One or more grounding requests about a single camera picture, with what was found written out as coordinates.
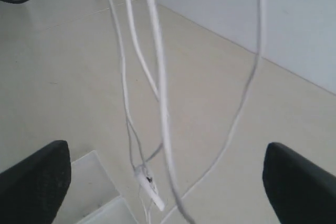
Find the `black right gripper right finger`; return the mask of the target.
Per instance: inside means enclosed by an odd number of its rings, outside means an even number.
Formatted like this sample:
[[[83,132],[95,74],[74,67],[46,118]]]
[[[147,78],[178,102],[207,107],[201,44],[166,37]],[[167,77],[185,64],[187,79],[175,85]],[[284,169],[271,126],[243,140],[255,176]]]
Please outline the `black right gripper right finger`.
[[[335,223],[335,176],[291,148],[268,144],[262,180],[280,223]]]

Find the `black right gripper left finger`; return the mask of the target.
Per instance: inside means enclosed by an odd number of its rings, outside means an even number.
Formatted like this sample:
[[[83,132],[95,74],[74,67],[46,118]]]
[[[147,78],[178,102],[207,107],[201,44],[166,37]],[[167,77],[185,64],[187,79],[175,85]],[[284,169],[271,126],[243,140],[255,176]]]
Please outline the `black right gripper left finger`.
[[[68,143],[53,141],[1,173],[1,223],[52,223],[70,183]]]

